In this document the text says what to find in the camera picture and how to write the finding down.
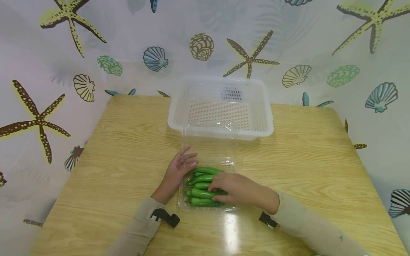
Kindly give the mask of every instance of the wrist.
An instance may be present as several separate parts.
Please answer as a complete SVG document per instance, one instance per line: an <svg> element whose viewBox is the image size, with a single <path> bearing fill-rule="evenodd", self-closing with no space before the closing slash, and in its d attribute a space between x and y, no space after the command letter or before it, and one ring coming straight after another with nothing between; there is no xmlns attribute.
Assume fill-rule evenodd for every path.
<svg viewBox="0 0 410 256"><path fill-rule="evenodd" d="M262 185L256 202L255 206L266 211L268 214L276 214L280 205L278 194L274 190Z"/></svg>

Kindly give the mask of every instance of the white plastic basket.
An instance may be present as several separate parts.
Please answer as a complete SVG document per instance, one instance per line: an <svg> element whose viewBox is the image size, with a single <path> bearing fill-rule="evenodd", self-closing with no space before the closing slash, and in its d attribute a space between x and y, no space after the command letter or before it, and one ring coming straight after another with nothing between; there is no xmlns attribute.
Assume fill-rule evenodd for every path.
<svg viewBox="0 0 410 256"><path fill-rule="evenodd" d="M168 125L232 122L238 139L254 140L273 133L273 116L265 84L256 79L186 77L169 108ZM194 127L198 136L212 136L220 127Z"/></svg>

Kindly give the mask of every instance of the basket mesh bottom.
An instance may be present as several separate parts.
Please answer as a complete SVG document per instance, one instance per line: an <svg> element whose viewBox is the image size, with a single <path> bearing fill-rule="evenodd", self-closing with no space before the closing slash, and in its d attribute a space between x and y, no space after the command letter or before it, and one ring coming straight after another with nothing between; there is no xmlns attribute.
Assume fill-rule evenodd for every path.
<svg viewBox="0 0 410 256"><path fill-rule="evenodd" d="M250 130L248 106L231 102L192 101L188 122L225 122L235 120L238 129Z"/></svg>

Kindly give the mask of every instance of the green seashell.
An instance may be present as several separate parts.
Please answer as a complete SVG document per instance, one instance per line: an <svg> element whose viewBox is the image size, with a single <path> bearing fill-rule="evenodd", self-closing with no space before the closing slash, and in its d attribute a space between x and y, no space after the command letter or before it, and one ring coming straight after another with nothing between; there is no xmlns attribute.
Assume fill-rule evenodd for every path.
<svg viewBox="0 0 410 256"><path fill-rule="evenodd" d="M359 72L360 69L356 65L341 66L330 73L326 83L336 88L352 81Z"/></svg>
<svg viewBox="0 0 410 256"><path fill-rule="evenodd" d="M123 72L121 64L110 56L101 55L98 57L97 62L100 64L100 68L107 72L107 74L113 74L119 77Z"/></svg>

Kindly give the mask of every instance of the clear plastic container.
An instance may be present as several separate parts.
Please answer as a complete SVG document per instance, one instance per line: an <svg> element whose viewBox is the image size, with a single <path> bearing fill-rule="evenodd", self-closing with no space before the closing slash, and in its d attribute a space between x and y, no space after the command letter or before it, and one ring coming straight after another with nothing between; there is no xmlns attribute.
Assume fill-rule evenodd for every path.
<svg viewBox="0 0 410 256"><path fill-rule="evenodd" d="M182 148L191 146L189 153L198 153L197 167L214 167L224 172L236 173L236 141L237 125L231 122L195 122L181 129ZM178 195L178 206L184 210L216 210L234 211L235 206L225 205L221 207L192 207L185 200L188 198L185 191L193 186L186 185L191 174L184 177Z"/></svg>

